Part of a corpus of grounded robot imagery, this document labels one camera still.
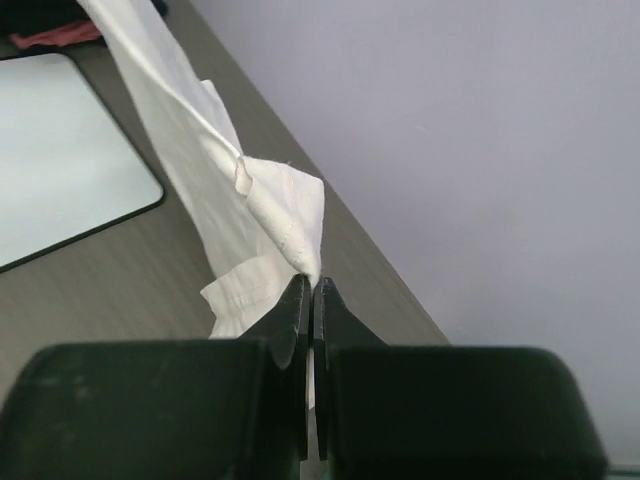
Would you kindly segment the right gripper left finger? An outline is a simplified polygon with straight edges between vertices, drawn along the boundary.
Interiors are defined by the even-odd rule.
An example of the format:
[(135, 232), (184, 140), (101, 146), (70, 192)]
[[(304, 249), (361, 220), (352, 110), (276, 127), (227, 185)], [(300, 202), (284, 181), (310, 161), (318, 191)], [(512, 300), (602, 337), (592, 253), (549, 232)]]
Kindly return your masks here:
[(239, 339), (263, 342), (280, 370), (305, 370), (310, 344), (310, 310), (309, 281), (305, 276), (296, 274), (275, 306)]

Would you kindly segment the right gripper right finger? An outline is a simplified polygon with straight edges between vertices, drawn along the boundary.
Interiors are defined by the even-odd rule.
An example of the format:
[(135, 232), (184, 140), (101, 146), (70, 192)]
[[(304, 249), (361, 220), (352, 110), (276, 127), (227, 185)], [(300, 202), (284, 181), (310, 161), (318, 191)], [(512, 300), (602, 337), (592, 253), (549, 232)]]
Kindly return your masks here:
[(386, 346), (349, 310), (335, 282), (328, 277), (321, 278), (314, 289), (312, 324), (315, 350), (324, 350), (331, 345), (340, 348)]

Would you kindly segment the white t shirt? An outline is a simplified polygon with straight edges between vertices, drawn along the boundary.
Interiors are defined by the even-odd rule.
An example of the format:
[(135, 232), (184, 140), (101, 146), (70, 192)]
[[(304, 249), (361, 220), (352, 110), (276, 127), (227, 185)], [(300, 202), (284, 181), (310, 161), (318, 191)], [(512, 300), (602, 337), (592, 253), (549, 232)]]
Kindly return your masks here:
[(291, 278), (321, 274), (323, 182), (244, 153), (215, 86), (148, 1), (86, 1), (154, 150), (202, 240), (219, 338), (243, 334)]

